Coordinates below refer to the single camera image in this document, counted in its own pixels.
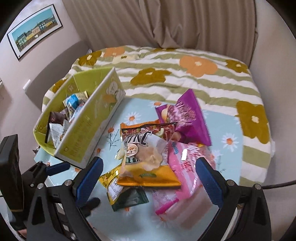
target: cardboard box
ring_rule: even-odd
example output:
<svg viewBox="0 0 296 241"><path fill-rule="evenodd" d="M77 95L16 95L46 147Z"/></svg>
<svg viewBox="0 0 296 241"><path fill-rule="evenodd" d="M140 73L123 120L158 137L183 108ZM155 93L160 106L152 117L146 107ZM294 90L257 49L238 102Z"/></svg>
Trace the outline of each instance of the cardboard box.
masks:
<svg viewBox="0 0 296 241"><path fill-rule="evenodd" d="M89 99L71 123L57 149L45 143L47 122L51 111L60 112L63 100L73 93L86 91ZM125 96L115 68L98 68L71 76L56 92L39 117L33 133L37 143L49 154L85 168L103 131Z"/></svg>

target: curtain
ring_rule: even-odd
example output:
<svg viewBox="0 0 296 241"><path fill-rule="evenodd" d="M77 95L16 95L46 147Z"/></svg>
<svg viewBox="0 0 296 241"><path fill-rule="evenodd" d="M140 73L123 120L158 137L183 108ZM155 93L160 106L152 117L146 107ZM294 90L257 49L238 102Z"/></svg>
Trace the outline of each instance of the curtain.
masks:
<svg viewBox="0 0 296 241"><path fill-rule="evenodd" d="M254 0L62 0L93 50L120 45L192 48L250 64Z"/></svg>

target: cable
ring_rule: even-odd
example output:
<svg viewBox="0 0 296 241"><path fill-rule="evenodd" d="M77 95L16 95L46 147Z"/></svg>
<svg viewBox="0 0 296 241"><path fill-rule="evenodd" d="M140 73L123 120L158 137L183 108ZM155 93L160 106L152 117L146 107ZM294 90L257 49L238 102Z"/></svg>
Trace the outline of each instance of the cable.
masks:
<svg viewBox="0 0 296 241"><path fill-rule="evenodd" d="M287 187L287 186L292 186L296 184L296 180L287 182L287 183L280 183L280 184L275 184L275 185L267 185L267 186L262 186L262 189L273 189L273 188L282 188L282 187Z"/></svg>

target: nutrition label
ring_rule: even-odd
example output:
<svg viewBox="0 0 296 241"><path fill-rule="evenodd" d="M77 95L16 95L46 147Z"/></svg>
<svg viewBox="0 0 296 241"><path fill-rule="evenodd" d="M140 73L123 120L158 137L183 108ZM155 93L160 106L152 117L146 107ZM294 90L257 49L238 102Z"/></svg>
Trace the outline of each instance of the nutrition label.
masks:
<svg viewBox="0 0 296 241"><path fill-rule="evenodd" d="M121 194L121 191L123 190L123 188L124 188L123 186L117 184L117 178L114 178L108 186L109 197L113 201L116 200Z"/></svg>

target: painting of buildings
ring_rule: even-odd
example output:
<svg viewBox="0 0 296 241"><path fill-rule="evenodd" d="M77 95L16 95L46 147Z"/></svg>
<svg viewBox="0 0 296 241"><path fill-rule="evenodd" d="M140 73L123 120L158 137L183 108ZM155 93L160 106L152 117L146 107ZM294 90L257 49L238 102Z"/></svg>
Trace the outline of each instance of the painting of buildings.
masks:
<svg viewBox="0 0 296 241"><path fill-rule="evenodd" d="M52 4L21 22L8 33L8 38L20 58L30 47L60 27L62 24Z"/></svg>

